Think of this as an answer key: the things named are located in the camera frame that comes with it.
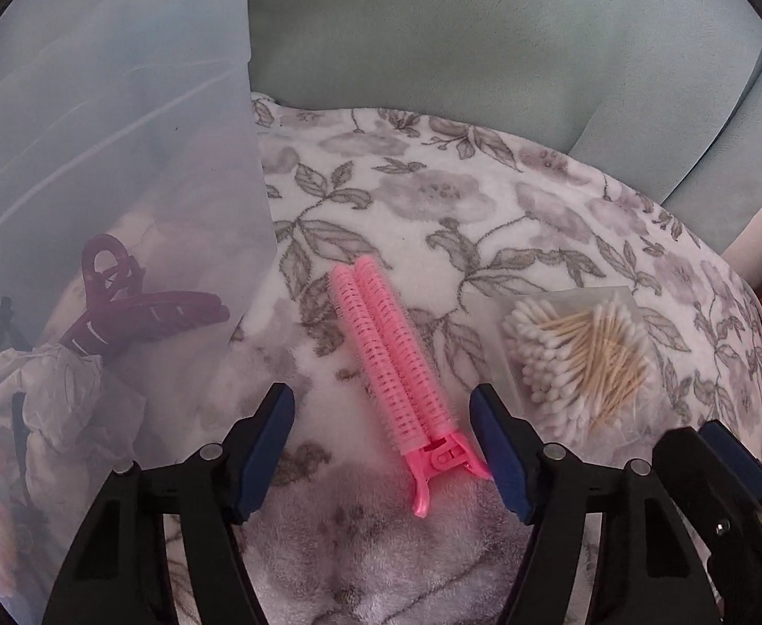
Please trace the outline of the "light blue paper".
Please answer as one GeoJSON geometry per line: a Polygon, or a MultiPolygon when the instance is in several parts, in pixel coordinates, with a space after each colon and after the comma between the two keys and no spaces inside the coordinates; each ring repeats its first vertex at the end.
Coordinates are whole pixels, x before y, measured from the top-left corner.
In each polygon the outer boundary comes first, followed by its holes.
{"type": "Polygon", "coordinates": [[[0,450],[35,501],[93,498],[111,468],[135,457],[145,406],[99,356],[56,344],[0,354],[0,450]]]}

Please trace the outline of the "dark red hair claw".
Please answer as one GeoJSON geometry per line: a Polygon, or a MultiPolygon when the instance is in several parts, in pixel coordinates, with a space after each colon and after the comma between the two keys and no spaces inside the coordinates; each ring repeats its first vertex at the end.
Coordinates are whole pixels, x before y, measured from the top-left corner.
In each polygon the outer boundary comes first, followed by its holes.
{"type": "Polygon", "coordinates": [[[220,296],[194,291],[145,292],[145,269],[111,234],[93,237],[81,254],[84,312],[60,344],[81,357],[111,360],[132,343],[159,340],[225,323],[220,296]]]}

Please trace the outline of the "bag of cotton swabs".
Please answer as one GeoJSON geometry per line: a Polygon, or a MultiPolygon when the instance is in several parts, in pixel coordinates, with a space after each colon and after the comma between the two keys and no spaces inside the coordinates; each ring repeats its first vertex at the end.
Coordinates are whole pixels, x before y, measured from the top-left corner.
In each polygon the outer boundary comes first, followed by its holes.
{"type": "Polygon", "coordinates": [[[521,296],[499,328],[509,378],[548,438],[628,442],[642,428],[659,368],[628,289],[521,296]]]}

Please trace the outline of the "pink hair roller clip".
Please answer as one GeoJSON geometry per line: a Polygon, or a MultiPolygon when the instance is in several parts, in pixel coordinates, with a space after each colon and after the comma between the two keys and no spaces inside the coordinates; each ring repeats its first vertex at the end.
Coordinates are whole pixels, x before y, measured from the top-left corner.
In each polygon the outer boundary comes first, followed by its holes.
{"type": "Polygon", "coordinates": [[[393,446],[412,476],[413,514],[430,511],[430,482],[464,470],[481,480],[491,472],[447,405],[422,340],[379,262],[363,255],[330,271],[334,308],[354,347],[365,381],[393,446]]]}

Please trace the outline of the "clear plastic storage bin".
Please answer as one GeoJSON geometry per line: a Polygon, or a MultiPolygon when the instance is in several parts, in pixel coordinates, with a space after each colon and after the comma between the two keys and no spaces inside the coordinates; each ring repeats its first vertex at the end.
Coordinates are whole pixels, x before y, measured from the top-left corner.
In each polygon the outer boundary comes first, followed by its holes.
{"type": "Polygon", "coordinates": [[[0,604],[38,622],[117,467],[220,436],[275,257],[246,0],[0,0],[0,604]]]}

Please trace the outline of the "mint green curtain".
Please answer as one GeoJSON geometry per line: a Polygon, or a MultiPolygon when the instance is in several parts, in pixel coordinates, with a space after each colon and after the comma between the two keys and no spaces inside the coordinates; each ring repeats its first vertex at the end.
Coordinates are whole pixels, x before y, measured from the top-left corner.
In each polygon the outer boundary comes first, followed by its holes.
{"type": "Polygon", "coordinates": [[[762,17],[748,0],[249,0],[252,85],[549,145],[762,282],[762,17]]]}

